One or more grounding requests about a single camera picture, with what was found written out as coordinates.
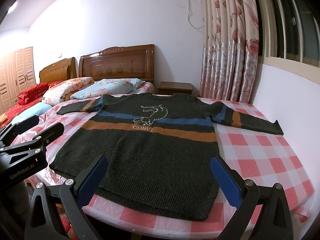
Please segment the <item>dark striped knit sweater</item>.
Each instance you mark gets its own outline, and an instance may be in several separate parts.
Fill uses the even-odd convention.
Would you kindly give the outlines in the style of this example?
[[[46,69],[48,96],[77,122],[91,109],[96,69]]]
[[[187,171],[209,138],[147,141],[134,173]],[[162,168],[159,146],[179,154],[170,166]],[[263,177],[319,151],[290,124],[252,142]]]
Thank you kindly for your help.
[[[281,135],[277,122],[206,104],[188,94],[148,93],[75,102],[60,115],[91,112],[60,148],[50,168],[75,178],[99,155],[108,159],[97,194],[158,216],[204,221],[219,186],[210,161],[219,155],[213,124]]]

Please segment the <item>dark wooden headboard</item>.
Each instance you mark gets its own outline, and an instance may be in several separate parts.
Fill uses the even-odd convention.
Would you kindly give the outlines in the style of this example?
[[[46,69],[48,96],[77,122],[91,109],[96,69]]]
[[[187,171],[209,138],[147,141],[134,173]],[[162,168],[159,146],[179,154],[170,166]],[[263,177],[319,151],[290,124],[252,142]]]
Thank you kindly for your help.
[[[138,78],[154,83],[153,44],[110,47],[84,55],[79,61],[79,76],[93,80]]]

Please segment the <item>light blue blanket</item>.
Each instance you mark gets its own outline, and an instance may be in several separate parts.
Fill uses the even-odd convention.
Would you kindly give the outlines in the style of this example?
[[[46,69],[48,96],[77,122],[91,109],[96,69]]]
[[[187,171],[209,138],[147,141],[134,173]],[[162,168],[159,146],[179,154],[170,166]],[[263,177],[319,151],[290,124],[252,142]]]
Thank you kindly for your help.
[[[41,116],[42,114],[44,114],[46,111],[48,111],[51,108],[52,108],[52,106],[47,103],[38,102],[37,104],[24,110],[18,116],[14,117],[11,121],[11,124],[13,125],[13,124],[22,122],[32,116]]]

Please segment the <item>wooden nightstand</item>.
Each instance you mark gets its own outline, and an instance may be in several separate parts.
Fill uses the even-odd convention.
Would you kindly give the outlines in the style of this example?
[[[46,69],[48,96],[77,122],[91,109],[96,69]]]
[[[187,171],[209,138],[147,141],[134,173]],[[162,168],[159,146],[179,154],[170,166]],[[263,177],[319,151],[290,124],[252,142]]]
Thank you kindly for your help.
[[[163,95],[173,95],[175,93],[190,94],[199,96],[199,91],[191,84],[184,82],[162,81],[157,86],[157,93]]]

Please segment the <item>light blue floral pillow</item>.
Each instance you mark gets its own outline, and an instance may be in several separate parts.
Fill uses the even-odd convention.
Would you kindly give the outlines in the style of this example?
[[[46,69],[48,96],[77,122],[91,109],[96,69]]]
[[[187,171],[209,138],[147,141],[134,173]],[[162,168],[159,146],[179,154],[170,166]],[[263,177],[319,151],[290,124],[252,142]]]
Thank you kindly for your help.
[[[138,78],[133,79],[101,79],[95,81],[92,85],[80,89],[71,95],[73,99],[88,99],[113,94],[129,94],[135,92],[145,81]]]

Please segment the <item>light wooden headboard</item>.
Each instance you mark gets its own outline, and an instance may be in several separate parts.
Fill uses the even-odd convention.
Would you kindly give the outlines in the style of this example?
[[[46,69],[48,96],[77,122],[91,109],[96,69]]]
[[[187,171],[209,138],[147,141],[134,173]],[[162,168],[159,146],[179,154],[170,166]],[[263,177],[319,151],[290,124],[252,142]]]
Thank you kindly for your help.
[[[40,82],[52,83],[76,78],[75,57],[63,59],[44,67],[40,73]]]

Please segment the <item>window with white bars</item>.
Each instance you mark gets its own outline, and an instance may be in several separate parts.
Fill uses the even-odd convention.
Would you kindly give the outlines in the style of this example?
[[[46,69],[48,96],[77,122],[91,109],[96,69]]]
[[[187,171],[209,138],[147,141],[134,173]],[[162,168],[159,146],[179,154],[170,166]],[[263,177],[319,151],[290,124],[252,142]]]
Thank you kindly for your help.
[[[259,62],[319,83],[319,0],[258,0]]]

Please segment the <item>light wooden wardrobe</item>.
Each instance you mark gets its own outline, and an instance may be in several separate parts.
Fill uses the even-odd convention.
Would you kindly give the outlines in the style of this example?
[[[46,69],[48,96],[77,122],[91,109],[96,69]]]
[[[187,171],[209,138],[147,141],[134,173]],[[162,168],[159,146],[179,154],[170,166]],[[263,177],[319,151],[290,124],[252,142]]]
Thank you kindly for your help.
[[[21,91],[35,85],[35,83],[33,47],[1,55],[1,114],[17,104],[17,95]]]

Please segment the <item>orange floral pillow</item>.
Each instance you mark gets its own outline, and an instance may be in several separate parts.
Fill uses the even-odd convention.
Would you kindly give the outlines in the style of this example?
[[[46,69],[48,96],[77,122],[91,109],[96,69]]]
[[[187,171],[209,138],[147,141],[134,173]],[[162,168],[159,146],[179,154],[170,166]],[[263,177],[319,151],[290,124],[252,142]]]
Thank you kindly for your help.
[[[61,102],[68,101],[72,94],[93,83],[94,80],[91,77],[77,77],[63,81],[48,89],[42,97],[42,102],[55,106]]]

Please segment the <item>red quilt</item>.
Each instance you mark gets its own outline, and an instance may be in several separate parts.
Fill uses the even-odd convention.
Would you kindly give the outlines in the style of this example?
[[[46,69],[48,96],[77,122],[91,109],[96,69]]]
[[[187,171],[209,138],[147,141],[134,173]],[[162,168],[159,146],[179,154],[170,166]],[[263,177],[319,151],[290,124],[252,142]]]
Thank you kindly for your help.
[[[20,92],[17,96],[17,102],[14,103],[10,109],[1,114],[1,128],[7,126],[14,117],[40,102],[42,96],[48,89],[60,84],[61,82],[62,81],[55,81],[52,83],[41,82]]]

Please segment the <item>pink floral curtain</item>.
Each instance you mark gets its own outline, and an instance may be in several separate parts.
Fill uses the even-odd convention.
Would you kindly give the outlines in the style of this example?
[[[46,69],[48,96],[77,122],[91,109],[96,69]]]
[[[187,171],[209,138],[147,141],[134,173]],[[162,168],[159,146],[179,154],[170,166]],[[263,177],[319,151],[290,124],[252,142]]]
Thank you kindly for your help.
[[[200,96],[248,103],[257,72],[256,0],[202,0]]]

